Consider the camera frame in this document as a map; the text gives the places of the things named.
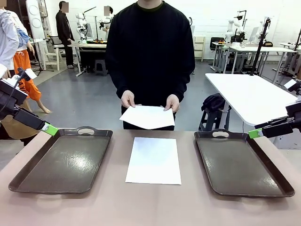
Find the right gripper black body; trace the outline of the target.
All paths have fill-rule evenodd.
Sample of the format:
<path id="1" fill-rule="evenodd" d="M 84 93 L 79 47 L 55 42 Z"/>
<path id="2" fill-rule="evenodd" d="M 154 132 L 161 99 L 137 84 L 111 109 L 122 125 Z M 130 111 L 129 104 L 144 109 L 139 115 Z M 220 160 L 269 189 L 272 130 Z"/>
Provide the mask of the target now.
<path id="1" fill-rule="evenodd" d="M 292 129 L 301 128 L 301 102 L 296 101 L 287 105 L 286 107 L 287 115 L 289 118 L 289 124 Z"/>

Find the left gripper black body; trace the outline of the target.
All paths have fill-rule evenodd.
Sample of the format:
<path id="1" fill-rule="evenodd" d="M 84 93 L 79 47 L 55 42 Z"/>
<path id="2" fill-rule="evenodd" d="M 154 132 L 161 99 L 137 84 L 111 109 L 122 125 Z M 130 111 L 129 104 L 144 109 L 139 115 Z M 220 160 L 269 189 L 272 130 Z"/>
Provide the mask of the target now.
<path id="1" fill-rule="evenodd" d="M 0 92 L 0 119 L 4 119 L 7 115 L 13 115 L 15 106 L 21 105 L 25 100 L 25 93 L 15 90 L 13 95 Z"/>

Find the person's right hand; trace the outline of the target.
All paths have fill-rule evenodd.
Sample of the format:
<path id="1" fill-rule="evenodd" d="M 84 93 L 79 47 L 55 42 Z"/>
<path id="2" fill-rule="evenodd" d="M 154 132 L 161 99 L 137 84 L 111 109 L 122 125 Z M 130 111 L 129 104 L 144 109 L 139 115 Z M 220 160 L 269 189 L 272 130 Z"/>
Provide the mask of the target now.
<path id="1" fill-rule="evenodd" d="M 136 105 L 134 102 L 134 94 L 130 90 L 126 90 L 123 92 L 121 97 L 121 104 L 125 108 L 129 108 L 130 106 L 135 108 L 136 106 L 139 106 L 141 104 Z"/>

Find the person's left hand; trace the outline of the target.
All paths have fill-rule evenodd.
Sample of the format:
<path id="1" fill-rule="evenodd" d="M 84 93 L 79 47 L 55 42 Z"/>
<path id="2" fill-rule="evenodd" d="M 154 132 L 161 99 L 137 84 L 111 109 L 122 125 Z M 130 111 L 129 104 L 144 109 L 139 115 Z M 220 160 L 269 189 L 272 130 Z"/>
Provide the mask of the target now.
<path id="1" fill-rule="evenodd" d="M 176 113 L 179 110 L 179 107 L 179 98 L 174 94 L 169 95 L 166 100 L 166 106 L 164 108 L 164 111 L 171 109 L 173 113 Z"/>

